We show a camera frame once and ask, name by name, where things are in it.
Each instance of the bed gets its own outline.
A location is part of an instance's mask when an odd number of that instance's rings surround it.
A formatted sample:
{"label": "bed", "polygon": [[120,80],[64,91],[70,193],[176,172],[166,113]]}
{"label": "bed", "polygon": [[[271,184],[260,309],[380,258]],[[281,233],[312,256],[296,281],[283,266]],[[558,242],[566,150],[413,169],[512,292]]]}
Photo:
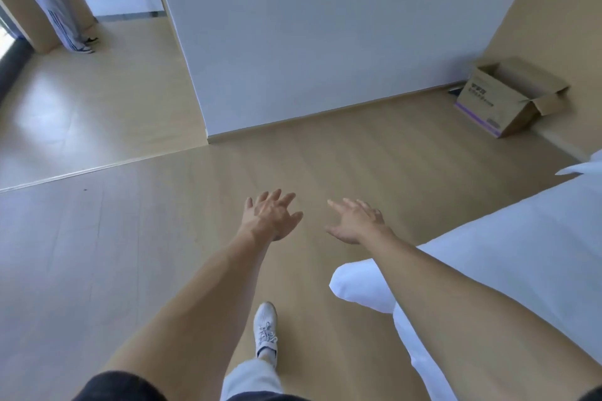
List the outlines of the bed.
{"label": "bed", "polygon": [[[582,175],[418,246],[514,298],[602,364],[602,151],[561,170]],[[455,401],[372,259],[339,267],[337,297],[393,315],[433,401]]]}

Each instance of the shoe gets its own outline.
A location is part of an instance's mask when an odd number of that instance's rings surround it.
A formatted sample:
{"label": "shoe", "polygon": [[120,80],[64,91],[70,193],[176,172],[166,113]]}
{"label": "shoe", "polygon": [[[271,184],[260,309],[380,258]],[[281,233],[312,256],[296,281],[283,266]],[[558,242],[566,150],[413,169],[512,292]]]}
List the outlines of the shoe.
{"label": "shoe", "polygon": [[278,338],[276,337],[276,325],[278,314],[272,303],[263,303],[253,321],[253,333],[255,334],[255,356],[260,357],[263,352],[268,352],[267,357],[273,367],[278,361]]}
{"label": "shoe", "polygon": [[94,51],[94,49],[90,48],[89,46],[84,46],[83,48],[73,50],[73,52],[78,53],[80,55],[90,55],[92,53],[95,53],[96,51]]}

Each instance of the white sneaker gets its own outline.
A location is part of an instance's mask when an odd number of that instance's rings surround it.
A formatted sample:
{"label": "white sneaker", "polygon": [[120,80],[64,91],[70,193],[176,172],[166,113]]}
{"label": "white sneaker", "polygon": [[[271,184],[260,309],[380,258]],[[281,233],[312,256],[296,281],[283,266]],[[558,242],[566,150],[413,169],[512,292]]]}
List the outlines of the white sneaker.
{"label": "white sneaker", "polygon": [[260,354],[267,352],[273,367],[278,362],[278,338],[276,337],[276,325],[278,324],[278,314],[276,308],[270,302],[263,303],[257,309],[255,320],[253,321],[253,333],[255,334],[255,356],[259,358]]}

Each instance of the black sleeve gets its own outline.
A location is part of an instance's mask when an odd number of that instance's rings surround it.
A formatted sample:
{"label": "black sleeve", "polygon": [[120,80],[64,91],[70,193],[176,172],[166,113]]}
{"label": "black sleeve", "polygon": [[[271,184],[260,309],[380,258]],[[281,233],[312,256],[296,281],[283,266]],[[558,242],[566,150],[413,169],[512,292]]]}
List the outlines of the black sleeve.
{"label": "black sleeve", "polygon": [[579,401],[602,401],[602,387],[591,390],[587,395]]}
{"label": "black sleeve", "polygon": [[94,376],[73,401],[167,401],[149,382],[133,374],[109,371]]}

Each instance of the open cardboard box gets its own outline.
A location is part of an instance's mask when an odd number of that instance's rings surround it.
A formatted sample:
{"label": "open cardboard box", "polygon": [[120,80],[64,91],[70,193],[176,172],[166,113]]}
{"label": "open cardboard box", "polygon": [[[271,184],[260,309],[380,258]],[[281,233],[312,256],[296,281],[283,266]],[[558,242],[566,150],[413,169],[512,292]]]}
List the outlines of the open cardboard box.
{"label": "open cardboard box", "polygon": [[528,127],[539,116],[565,108],[569,84],[519,58],[480,59],[456,101],[456,107],[496,138]]}

